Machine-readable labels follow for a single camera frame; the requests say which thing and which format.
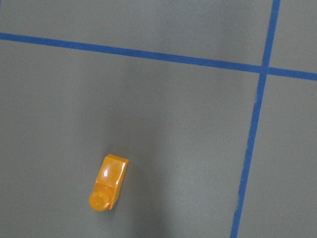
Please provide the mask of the brown paper table mat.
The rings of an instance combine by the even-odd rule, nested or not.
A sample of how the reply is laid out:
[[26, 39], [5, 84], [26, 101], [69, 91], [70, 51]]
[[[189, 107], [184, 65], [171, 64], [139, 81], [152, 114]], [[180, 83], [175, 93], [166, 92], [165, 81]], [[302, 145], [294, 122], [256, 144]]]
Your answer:
[[1, 1], [0, 235], [316, 237], [316, 1]]

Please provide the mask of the orange trapezoid block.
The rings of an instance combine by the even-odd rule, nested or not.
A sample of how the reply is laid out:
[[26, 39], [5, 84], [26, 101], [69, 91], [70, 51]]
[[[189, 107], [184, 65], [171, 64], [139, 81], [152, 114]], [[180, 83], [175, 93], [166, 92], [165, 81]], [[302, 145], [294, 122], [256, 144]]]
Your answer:
[[97, 175], [89, 204], [96, 211], [111, 210], [116, 204], [129, 160], [108, 154]]

